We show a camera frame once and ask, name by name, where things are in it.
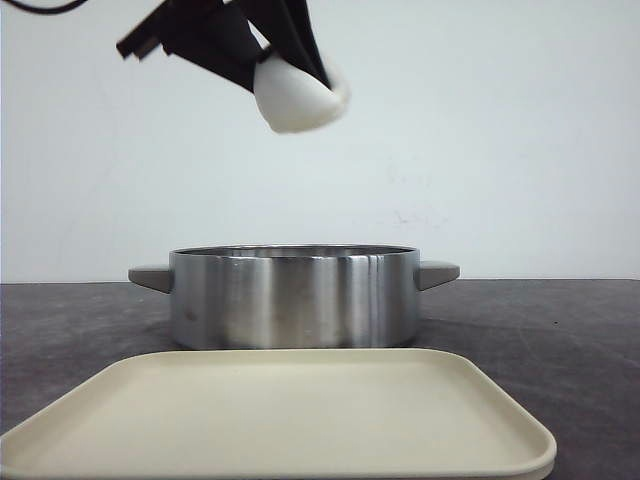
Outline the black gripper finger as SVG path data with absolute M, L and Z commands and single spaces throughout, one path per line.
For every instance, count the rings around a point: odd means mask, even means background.
M 239 6 L 273 53 L 331 88 L 306 1 L 248 0 L 240 1 Z
M 201 4 L 186 25 L 164 39 L 167 55 L 177 55 L 205 70 L 254 91 L 255 68 L 264 49 L 235 2 Z

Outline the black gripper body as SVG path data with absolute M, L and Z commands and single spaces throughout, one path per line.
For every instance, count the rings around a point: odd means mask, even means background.
M 224 8 L 223 1 L 163 1 L 117 44 L 123 59 L 143 60 L 156 48 L 188 61 L 229 61 L 215 42 L 208 22 Z

